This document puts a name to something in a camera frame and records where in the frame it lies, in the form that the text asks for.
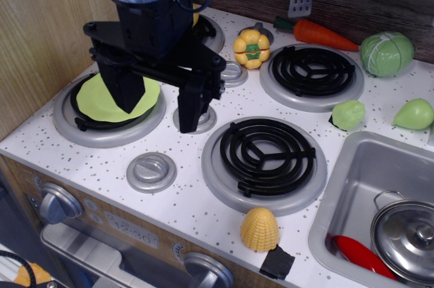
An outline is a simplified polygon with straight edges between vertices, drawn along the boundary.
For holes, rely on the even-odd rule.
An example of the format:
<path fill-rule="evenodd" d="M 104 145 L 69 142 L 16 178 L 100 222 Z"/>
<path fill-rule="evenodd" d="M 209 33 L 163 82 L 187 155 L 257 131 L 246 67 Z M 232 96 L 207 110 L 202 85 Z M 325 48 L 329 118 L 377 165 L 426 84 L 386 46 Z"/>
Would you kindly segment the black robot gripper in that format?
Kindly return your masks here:
<path fill-rule="evenodd" d="M 224 91 L 225 60 L 193 34 L 191 0 L 113 0 L 118 21 L 84 25 L 90 53 L 115 104 L 131 113 L 145 93 L 143 76 L 178 87 L 181 133 L 197 130 Z"/>

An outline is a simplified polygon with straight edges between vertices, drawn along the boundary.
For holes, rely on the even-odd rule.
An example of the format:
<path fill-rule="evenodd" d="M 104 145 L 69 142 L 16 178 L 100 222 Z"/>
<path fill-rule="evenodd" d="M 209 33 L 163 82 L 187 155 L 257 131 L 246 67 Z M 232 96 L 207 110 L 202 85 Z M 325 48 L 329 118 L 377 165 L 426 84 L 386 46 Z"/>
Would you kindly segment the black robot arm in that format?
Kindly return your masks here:
<path fill-rule="evenodd" d="M 193 32 L 193 0 L 112 0 L 116 22 L 88 22 L 92 59 L 116 105 L 131 112 L 145 93 L 145 77 L 179 89 L 180 131 L 197 129 L 209 103 L 224 90 L 225 60 Z"/>

